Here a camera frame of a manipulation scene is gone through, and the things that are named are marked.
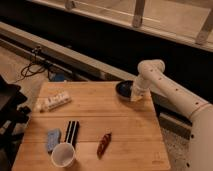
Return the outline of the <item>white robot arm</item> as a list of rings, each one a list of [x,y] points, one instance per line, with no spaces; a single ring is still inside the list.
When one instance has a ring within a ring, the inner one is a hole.
[[[213,104],[163,74],[160,59],[143,60],[131,89],[131,100],[138,101],[154,85],[192,122],[186,171],[213,171]]]

